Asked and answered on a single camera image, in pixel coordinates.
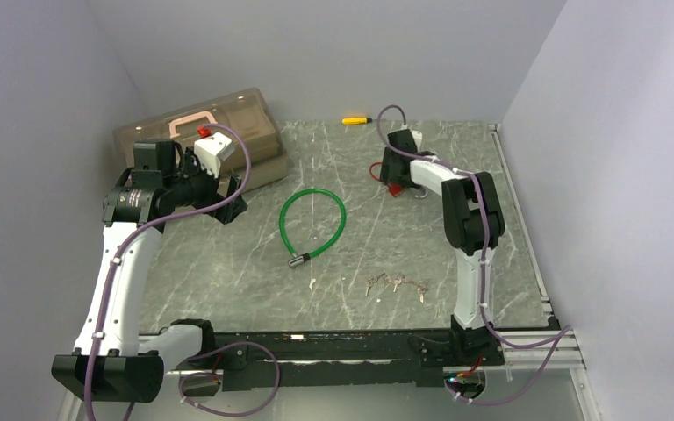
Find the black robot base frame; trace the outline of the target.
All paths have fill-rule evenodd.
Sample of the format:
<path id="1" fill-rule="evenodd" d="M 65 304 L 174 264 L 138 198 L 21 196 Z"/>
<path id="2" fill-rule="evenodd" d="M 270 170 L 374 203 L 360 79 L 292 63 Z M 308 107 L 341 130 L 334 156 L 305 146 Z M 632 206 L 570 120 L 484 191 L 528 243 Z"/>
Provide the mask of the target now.
<path id="1" fill-rule="evenodd" d="M 320 332 L 218 332 L 211 356 L 179 369 L 212 371 L 224 391 L 282 387 L 413 384 L 440 387 L 447 376 L 501 367 L 488 333 L 451 328 Z"/>

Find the bunch of small keys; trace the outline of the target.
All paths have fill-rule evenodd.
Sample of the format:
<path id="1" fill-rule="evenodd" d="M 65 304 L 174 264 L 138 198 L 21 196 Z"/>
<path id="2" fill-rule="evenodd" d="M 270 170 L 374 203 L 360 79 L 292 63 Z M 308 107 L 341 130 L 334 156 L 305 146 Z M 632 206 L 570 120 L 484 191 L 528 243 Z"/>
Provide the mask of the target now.
<path id="1" fill-rule="evenodd" d="M 366 281 L 364 296 L 368 297 L 371 290 L 374 289 L 378 284 L 388 285 L 393 293 L 396 293 L 402 286 L 415 289 L 419 296 L 420 303 L 426 302 L 426 295 L 430 286 L 428 281 L 413 281 L 408 279 L 407 276 L 403 274 L 389 276 L 386 273 L 381 273 L 380 275 L 370 277 Z"/>

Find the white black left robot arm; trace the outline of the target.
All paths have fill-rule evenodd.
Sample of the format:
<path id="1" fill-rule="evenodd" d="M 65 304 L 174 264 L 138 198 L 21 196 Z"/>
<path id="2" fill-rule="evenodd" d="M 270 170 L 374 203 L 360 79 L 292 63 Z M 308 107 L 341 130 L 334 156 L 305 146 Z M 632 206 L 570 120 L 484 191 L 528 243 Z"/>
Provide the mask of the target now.
<path id="1" fill-rule="evenodd" d="M 172 139 L 133 146 L 133 164 L 103 202 L 103 252 L 86 322 L 69 354 L 57 355 L 55 380 L 88 402 L 150 403 L 165 374 L 184 361 L 210 366 L 217 356 L 211 322 L 181 319 L 140 342 L 140 305 L 151 263 L 172 214 L 201 210 L 222 224 L 246 210 L 244 181 L 234 176 L 221 195 L 221 164 L 234 152 L 222 133 L 183 148 Z"/>

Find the red cable padlock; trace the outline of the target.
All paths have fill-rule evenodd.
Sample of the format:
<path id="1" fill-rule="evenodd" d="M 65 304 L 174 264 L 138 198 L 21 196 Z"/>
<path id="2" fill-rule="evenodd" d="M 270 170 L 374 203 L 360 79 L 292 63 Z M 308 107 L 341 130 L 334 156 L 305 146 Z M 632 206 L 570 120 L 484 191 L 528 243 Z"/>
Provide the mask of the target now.
<path id="1" fill-rule="evenodd" d="M 400 185 L 392 182 L 387 182 L 386 180 L 381 178 L 381 169 L 382 169 L 383 163 L 381 161 L 375 161 L 369 166 L 369 174 L 372 179 L 374 179 L 377 182 L 382 183 L 387 192 L 392 196 L 392 197 L 399 197 L 403 194 L 405 189 L 401 187 Z"/>

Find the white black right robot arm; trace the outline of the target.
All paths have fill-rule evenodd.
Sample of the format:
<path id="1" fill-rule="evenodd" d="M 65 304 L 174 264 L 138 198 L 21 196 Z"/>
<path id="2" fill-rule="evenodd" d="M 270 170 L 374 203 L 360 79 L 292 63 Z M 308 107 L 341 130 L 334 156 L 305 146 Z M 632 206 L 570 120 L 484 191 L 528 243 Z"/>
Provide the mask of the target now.
<path id="1" fill-rule="evenodd" d="M 389 133 L 384 143 L 381 181 L 424 189 L 441 199 L 443 228 L 457 267 L 448 351 L 456 362 L 469 364 L 484 348 L 496 345 L 489 309 L 491 261 L 506 224 L 494 180 L 487 172 L 462 171 L 421 152 L 406 127 Z"/>

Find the brass padlock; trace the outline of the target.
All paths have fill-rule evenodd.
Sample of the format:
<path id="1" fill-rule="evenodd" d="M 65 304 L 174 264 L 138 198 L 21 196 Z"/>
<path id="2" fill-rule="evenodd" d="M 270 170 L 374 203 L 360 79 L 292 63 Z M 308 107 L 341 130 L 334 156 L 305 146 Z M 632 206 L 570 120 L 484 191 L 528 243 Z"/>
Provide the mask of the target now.
<path id="1" fill-rule="evenodd" d="M 425 199 L 428 196 L 428 190 L 424 186 L 410 188 L 410 191 L 412 192 L 413 197 L 417 199 Z"/>

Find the green cable lock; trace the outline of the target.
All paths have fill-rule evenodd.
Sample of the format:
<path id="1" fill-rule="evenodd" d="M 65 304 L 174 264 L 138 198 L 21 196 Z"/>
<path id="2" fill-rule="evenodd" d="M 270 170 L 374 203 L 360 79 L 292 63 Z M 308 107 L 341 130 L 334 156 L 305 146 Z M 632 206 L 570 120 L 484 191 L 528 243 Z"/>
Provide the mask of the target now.
<path id="1" fill-rule="evenodd" d="M 308 200 L 308 219 L 305 217 L 290 217 L 291 207 L 299 201 Z M 280 240 L 290 256 L 288 268 L 298 268 L 313 258 L 320 257 L 332 248 L 340 239 L 347 227 L 348 211 L 342 199 L 327 189 L 301 189 L 290 195 L 283 203 L 277 219 L 277 229 Z M 307 221 L 310 238 L 313 241 L 311 248 L 306 250 L 295 246 L 289 237 L 290 223 Z"/>

